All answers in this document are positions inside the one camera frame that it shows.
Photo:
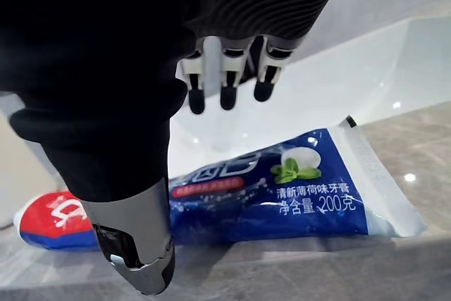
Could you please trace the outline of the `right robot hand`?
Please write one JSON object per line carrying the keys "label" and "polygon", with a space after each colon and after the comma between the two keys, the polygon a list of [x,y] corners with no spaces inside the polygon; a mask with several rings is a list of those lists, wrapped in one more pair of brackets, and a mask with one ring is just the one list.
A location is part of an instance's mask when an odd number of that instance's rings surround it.
{"label": "right robot hand", "polygon": [[221,106],[256,78],[268,100],[328,0],[1,0],[1,91],[40,144],[114,269],[144,295],[175,268],[169,122],[204,110],[203,41],[221,41]]}

